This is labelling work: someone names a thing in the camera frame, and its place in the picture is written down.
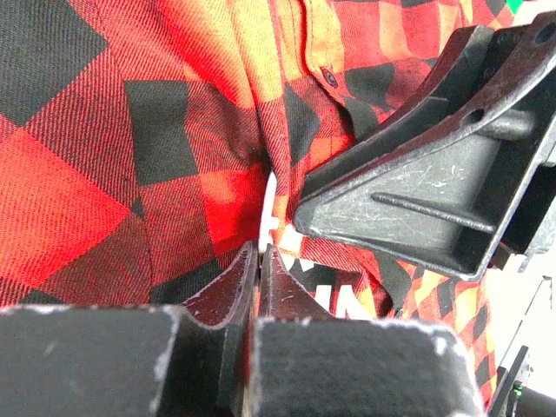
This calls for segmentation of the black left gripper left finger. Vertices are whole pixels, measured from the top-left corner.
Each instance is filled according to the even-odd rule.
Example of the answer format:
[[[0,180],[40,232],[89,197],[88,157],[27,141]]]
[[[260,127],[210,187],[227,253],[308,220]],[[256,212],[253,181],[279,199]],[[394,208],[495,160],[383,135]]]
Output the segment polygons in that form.
[[[4,416],[238,416],[255,242],[177,305],[1,311]]]

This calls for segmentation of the red black plaid shirt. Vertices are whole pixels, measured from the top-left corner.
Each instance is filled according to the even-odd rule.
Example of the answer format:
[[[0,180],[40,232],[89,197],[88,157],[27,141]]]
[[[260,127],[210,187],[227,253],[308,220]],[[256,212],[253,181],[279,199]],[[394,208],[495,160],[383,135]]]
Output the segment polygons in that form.
[[[259,234],[351,318],[443,321],[485,400],[483,283],[298,234],[308,171],[391,116],[507,1],[4,1],[1,303],[170,304]]]

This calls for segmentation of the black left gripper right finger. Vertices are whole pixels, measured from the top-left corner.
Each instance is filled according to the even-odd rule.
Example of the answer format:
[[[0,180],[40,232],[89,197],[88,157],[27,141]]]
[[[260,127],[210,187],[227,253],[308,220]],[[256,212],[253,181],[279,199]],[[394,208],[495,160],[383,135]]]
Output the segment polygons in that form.
[[[288,272],[261,265],[251,334],[254,416],[481,416],[463,342],[427,321],[332,316]]]

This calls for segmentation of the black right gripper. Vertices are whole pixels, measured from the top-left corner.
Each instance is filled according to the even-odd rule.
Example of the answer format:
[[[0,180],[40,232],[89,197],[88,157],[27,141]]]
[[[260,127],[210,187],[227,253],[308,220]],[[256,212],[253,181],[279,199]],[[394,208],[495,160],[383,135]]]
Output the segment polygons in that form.
[[[456,30],[415,94],[305,180],[294,225],[476,281],[555,243],[555,15]],[[508,349],[489,416],[554,416],[528,386],[530,347]]]

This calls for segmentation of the round pink brooch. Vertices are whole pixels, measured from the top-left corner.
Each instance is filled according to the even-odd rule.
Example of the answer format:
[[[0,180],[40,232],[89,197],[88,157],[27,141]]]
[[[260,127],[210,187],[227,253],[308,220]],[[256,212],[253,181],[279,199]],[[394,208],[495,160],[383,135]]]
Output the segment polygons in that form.
[[[258,250],[260,254],[264,254],[267,246],[273,244],[273,237],[271,232],[278,229],[280,220],[273,216],[273,208],[275,203],[275,192],[277,187],[277,180],[275,173],[270,172],[268,182],[265,189],[261,221],[259,227]]]

